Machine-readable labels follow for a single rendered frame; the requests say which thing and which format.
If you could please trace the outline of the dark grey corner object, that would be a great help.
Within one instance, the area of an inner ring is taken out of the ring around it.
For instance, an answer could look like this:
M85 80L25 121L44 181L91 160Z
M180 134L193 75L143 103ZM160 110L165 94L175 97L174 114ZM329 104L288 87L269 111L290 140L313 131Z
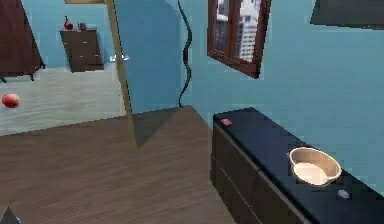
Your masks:
M10 207L0 209L0 224L22 224L21 219L14 215Z

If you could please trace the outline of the black low cabinet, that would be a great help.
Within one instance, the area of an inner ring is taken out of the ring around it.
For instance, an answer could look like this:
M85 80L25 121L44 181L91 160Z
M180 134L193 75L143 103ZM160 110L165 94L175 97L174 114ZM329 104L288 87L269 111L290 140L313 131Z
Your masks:
M225 126L221 119L229 119ZM384 196L342 171L325 187L301 183L289 167L288 152L304 144L267 116L250 107L215 114L213 123L228 134L315 224L384 224ZM348 199L338 196L349 193Z

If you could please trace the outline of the dark framed wall picture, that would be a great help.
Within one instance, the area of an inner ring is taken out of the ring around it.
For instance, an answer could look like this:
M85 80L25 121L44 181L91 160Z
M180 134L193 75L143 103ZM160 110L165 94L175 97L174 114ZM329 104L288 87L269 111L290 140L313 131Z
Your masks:
M310 23L384 30L384 0L315 0Z

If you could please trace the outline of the dark brown chest of drawers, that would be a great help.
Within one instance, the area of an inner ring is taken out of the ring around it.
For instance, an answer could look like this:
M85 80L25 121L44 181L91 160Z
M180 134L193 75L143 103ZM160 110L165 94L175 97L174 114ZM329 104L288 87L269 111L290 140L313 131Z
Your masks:
M96 29L61 30L60 35L72 73L104 69Z

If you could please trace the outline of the red ball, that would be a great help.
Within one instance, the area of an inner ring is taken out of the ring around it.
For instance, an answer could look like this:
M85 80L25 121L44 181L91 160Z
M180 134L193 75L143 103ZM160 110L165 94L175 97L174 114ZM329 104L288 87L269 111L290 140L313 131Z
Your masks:
M5 94L2 96L1 102L7 108L16 108L20 105L21 99L17 94Z

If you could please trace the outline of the beige bowl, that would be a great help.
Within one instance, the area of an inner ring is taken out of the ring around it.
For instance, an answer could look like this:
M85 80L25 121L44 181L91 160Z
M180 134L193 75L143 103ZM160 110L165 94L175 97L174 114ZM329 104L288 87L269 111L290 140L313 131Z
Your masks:
M318 149L297 147L289 152L293 175L312 186L326 186L341 176L342 168L332 156Z

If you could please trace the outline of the tan door frame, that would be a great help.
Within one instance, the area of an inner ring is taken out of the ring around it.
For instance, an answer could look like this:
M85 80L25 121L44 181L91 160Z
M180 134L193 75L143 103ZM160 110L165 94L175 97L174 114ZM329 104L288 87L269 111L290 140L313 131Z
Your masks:
M138 149L138 145L136 141L136 132L130 102L129 84L126 78L124 59L122 58L123 52L114 0L64 0L64 2L66 4L104 4L107 7L114 52L116 55L116 70L120 82L122 99L124 102L125 117L127 118L128 149L130 151L135 151Z

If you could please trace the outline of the brown framed window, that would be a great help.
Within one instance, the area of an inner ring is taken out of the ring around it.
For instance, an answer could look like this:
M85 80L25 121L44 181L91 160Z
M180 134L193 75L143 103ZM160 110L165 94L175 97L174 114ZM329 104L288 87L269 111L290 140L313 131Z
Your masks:
M257 79L271 0L208 0L207 55Z

